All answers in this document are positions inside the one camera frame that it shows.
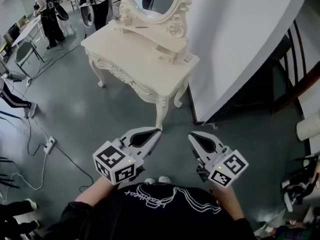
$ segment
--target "white cable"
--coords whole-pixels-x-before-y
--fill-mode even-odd
[[[1,190],[0,190],[0,198],[2,199],[2,204],[4,204],[4,196],[2,195]]]
[[[31,185],[25,180],[25,178],[24,178],[22,175],[20,175],[19,173],[17,173],[17,172],[14,173],[14,174],[12,174],[11,180],[13,179],[13,177],[14,177],[15,175],[18,175],[18,176],[20,176],[20,177],[23,179],[23,181],[24,181],[25,183],[28,184],[28,186],[29,186],[30,188],[32,188],[32,189],[34,189],[34,190],[39,190],[39,189],[41,189],[41,188],[43,187],[43,185],[44,185],[44,172],[45,172],[45,168],[46,168],[46,159],[47,159],[47,154],[44,155],[44,160],[43,160],[43,169],[42,169],[42,173],[41,173],[41,186],[39,186],[39,187],[37,187],[37,188],[31,186]],[[8,189],[9,189],[9,186],[8,186],[8,187],[6,188],[6,190],[5,190],[5,199],[2,197],[2,204],[6,203],[7,200],[8,200]]]

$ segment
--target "power strip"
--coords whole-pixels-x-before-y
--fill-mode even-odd
[[[55,143],[56,143],[56,139],[54,137],[50,137],[49,141],[46,143],[46,145],[45,145],[45,147],[43,149],[43,151],[44,151],[44,153],[46,155],[48,155],[51,152],[51,150],[54,147]]]

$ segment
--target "white wall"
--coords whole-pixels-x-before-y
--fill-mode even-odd
[[[320,61],[320,0],[305,0],[301,11],[296,17],[296,23],[299,28],[303,50],[305,54],[306,69],[309,72],[317,62]],[[297,54],[297,66],[299,69],[299,80],[303,77],[301,51],[296,35],[296,30],[292,25],[290,27],[293,36],[295,53]],[[294,84],[294,65],[291,51],[288,52],[289,77]],[[305,118],[317,113],[320,110],[320,80],[309,90],[299,97]],[[311,153],[320,151],[320,134],[312,137],[310,140]]]
[[[198,121],[207,121],[259,69],[304,0],[192,0],[191,52],[200,57],[190,89]]]
[[[21,0],[25,15],[29,16],[34,12],[35,0]]]
[[[0,3],[0,36],[3,37],[24,15],[25,11],[20,0],[5,0]]]

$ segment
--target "vanity drawer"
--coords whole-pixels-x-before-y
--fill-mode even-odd
[[[99,69],[108,70],[111,74],[113,74],[116,78],[121,80],[122,82],[126,83],[127,85],[131,86],[132,89],[143,99],[145,102],[148,103],[156,103],[157,102],[157,93],[152,89],[134,81],[130,75],[128,75],[122,68],[118,67],[112,61],[101,58],[98,55],[92,54],[88,52],[89,57],[93,60],[94,64]]]

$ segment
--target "black backpack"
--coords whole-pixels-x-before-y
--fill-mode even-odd
[[[46,0],[46,8],[50,11],[54,11],[56,16],[62,21],[67,21],[69,19],[68,13],[62,8],[59,0]]]

